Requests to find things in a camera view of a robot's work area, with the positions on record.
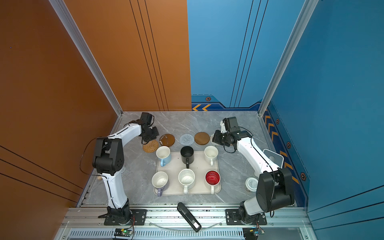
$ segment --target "beige tray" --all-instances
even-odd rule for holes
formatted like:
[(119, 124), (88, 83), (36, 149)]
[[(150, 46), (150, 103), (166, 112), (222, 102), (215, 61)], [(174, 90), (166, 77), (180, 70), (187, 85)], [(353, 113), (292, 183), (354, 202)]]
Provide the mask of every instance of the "beige tray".
[[(181, 170), (186, 168), (186, 165), (181, 160), (180, 152), (171, 152), (172, 158), (171, 161), (164, 167), (160, 166), (160, 161), (157, 161), (156, 172), (165, 172), (168, 175), (169, 187), (167, 190), (163, 191), (162, 195), (183, 195), (183, 187), (179, 182), (179, 173)], [(218, 162), (214, 161), (214, 165), (211, 166), (204, 159), (204, 151), (195, 151), (194, 152), (194, 162), (189, 165), (195, 173), (195, 185), (193, 188), (188, 190), (188, 194), (210, 194), (211, 189), (205, 185), (205, 174), (210, 170), (218, 171)], [(215, 187), (215, 193), (218, 193), (221, 190), (221, 184), (219, 183)], [(153, 188), (153, 192), (157, 195), (157, 189)]]

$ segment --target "black mug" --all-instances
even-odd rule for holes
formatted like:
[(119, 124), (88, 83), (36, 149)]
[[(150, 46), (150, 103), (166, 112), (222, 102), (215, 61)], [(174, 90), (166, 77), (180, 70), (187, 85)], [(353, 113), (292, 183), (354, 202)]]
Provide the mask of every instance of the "black mug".
[(190, 146), (185, 146), (180, 150), (180, 153), (181, 160), (187, 165), (187, 168), (189, 168), (189, 165), (192, 164), (194, 160), (193, 148)]

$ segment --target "round container with white lid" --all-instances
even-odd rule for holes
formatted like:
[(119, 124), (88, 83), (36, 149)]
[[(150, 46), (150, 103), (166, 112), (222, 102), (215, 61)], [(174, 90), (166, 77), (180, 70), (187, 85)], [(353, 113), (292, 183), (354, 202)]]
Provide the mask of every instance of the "round container with white lid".
[(258, 183), (259, 181), (256, 178), (249, 177), (245, 181), (245, 189), (249, 192), (256, 192)]

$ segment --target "red mug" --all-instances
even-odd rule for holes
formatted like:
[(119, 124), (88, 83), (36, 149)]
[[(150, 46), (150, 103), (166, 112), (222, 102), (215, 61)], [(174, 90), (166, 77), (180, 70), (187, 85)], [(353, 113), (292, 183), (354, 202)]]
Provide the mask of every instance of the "red mug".
[(220, 183), (220, 174), (215, 170), (210, 170), (205, 174), (205, 185), (211, 189), (211, 194), (215, 193), (215, 187)]

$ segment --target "mug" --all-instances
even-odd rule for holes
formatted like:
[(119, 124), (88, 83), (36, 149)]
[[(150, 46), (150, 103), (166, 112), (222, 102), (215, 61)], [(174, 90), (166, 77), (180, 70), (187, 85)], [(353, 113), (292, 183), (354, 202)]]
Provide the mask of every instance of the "mug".
[(181, 160), (184, 164), (187, 165), (187, 168), (189, 168), (189, 165), (193, 163), (194, 156), (193, 156), (193, 148), (190, 146), (185, 146), (180, 150), (181, 153)]
[(170, 149), (167, 146), (159, 147), (156, 150), (156, 156), (160, 160), (160, 166), (165, 166), (171, 160)]
[(157, 172), (152, 177), (152, 185), (157, 188), (157, 196), (161, 197), (163, 191), (169, 186), (168, 175), (165, 172)]
[(184, 188), (184, 194), (188, 194), (188, 189), (193, 188), (195, 185), (195, 173), (186, 168), (179, 173), (179, 182)]
[(214, 146), (208, 146), (204, 150), (205, 154), (205, 160), (211, 164), (211, 166), (214, 165), (214, 161), (217, 159), (218, 150)]
[(215, 170), (210, 170), (205, 174), (205, 185), (211, 189), (211, 194), (215, 193), (215, 187), (220, 183), (220, 174)]

